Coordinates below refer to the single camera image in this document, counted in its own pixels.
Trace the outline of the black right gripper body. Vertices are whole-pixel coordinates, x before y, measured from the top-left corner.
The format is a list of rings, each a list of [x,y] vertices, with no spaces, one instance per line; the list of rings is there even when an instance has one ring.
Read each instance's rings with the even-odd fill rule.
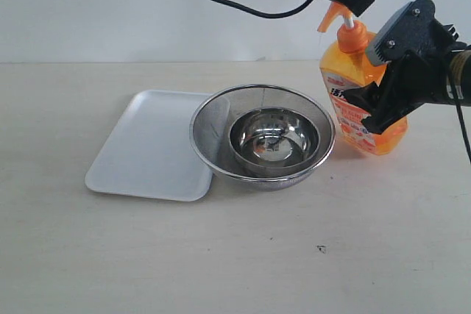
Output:
[[[434,21],[433,46],[390,61],[378,86],[380,110],[363,120],[372,133],[385,132],[423,104],[463,104],[464,43],[454,25]]]

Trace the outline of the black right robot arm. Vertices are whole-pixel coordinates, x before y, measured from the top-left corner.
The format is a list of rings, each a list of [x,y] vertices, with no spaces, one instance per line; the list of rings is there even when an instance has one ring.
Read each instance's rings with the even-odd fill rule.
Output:
[[[379,84],[343,92],[346,101],[367,112],[368,132],[384,133],[424,104],[456,102],[470,106],[470,44],[452,24],[432,20],[421,29],[395,29],[393,48],[375,50],[387,61]]]

